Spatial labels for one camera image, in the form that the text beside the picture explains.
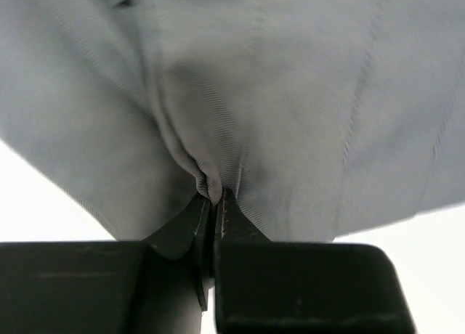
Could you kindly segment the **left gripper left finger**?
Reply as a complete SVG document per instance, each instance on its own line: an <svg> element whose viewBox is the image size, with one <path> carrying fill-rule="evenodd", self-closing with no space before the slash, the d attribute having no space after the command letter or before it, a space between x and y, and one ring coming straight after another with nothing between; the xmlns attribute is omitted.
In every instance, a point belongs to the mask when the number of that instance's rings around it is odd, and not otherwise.
<svg viewBox="0 0 465 334"><path fill-rule="evenodd" d="M199 333L210 202L142 241L1 244L3 333Z"/></svg>

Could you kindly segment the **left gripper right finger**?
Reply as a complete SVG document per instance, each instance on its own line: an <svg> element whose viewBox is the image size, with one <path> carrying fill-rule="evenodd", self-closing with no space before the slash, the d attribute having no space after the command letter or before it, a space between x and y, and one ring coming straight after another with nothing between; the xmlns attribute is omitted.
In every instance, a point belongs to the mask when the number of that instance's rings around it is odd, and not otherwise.
<svg viewBox="0 0 465 334"><path fill-rule="evenodd" d="M416 331L383 250L273 242L241 212L230 190L217 207L214 278L219 333Z"/></svg>

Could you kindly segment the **grey pleated skirt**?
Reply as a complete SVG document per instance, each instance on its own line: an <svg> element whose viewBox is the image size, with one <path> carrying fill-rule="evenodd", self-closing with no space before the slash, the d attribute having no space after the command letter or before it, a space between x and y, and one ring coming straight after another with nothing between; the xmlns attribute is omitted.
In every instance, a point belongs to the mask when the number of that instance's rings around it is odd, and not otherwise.
<svg viewBox="0 0 465 334"><path fill-rule="evenodd" d="M114 236L224 189L277 240L464 200L464 0L1 0L1 138Z"/></svg>

